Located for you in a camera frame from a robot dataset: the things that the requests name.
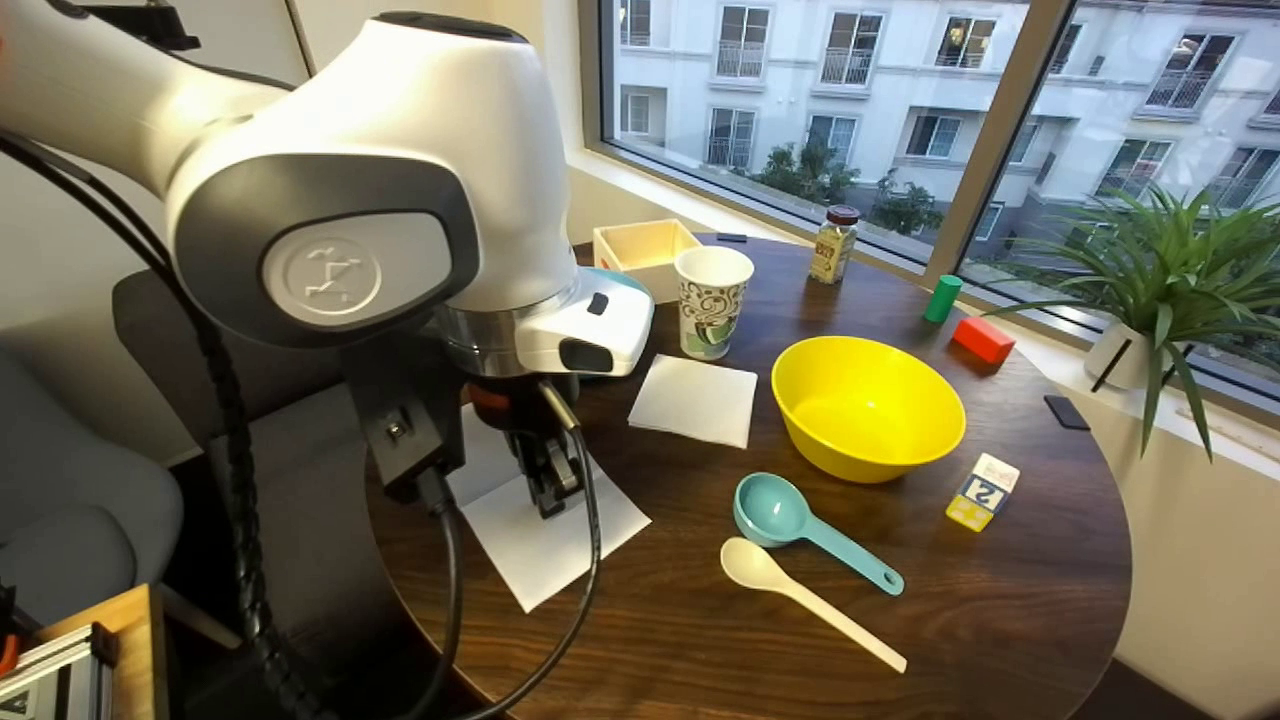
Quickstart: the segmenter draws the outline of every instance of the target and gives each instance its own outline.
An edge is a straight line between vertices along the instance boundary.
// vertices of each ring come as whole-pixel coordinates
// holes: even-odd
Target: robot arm
[[[188,295],[270,342],[440,329],[472,374],[625,374],[650,301],[564,241],[564,146],[509,26],[388,12],[307,84],[231,78],[0,5],[0,129],[164,200]]]

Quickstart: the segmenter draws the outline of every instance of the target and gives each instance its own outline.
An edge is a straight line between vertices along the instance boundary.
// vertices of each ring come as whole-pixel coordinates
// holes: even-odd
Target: potted plant
[[[1036,279],[1051,291],[1022,307],[1092,307],[1112,316],[1092,358],[1116,373],[1116,350],[1141,358],[1148,449],[1158,388],[1175,378],[1189,397],[1204,456],[1213,456],[1201,382],[1189,349],[1223,339],[1280,339],[1280,205],[1214,208],[1213,190],[1189,200],[1166,190],[1118,195],[1097,208],[1084,230],[1040,250]]]

